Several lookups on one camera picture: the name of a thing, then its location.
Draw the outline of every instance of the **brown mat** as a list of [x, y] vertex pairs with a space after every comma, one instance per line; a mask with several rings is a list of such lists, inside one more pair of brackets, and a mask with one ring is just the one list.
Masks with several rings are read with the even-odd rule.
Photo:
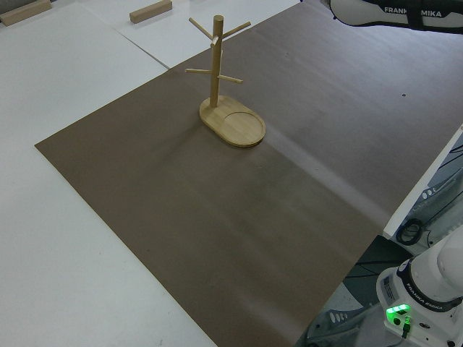
[[290, 346], [461, 124], [463, 44], [303, 3], [224, 50], [257, 147], [201, 123], [206, 51], [37, 148], [220, 347]]

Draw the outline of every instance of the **wooden mug tree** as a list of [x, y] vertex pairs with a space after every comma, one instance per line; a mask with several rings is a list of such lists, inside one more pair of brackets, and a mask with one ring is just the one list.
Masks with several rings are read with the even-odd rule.
[[237, 78], [223, 76], [221, 71], [222, 41], [240, 30], [249, 27], [247, 22], [224, 33], [224, 17], [214, 16], [213, 34], [208, 33], [193, 18], [190, 22], [211, 40], [212, 67], [210, 70], [186, 69], [186, 72], [211, 75], [211, 96], [200, 105], [200, 117], [219, 137], [237, 147], [252, 147], [262, 141], [266, 124], [253, 110], [228, 96], [219, 95], [220, 80], [242, 83]]

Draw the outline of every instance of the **white table surface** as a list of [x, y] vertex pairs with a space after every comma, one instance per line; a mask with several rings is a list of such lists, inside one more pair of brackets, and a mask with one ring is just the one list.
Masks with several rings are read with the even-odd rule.
[[165, 69], [67, 0], [0, 46], [0, 346], [215, 346], [34, 148]]
[[211, 43], [204, 34], [188, 22], [188, 18], [193, 17], [212, 33], [213, 16], [222, 14], [226, 32], [247, 21], [256, 25], [297, 4], [299, 0], [173, 0], [171, 11], [136, 25], [130, 22], [129, 13], [153, 4], [155, 0], [79, 0], [79, 2], [170, 68], [209, 48]]

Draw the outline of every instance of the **oval wooden base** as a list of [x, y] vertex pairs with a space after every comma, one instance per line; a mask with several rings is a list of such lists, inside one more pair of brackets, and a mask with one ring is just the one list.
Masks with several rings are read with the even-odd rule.
[[220, 95], [217, 107], [209, 106], [209, 98], [200, 105], [200, 117], [219, 137], [230, 145], [252, 147], [262, 141], [266, 124], [253, 110], [239, 101]]

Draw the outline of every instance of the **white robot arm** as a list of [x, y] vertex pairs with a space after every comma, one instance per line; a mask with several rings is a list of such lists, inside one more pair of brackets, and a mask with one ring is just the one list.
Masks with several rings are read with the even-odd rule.
[[389, 330], [418, 346], [463, 344], [463, 226], [419, 256], [384, 270], [376, 291]]
[[462, 0], [325, 0], [347, 25], [389, 25], [463, 33]]

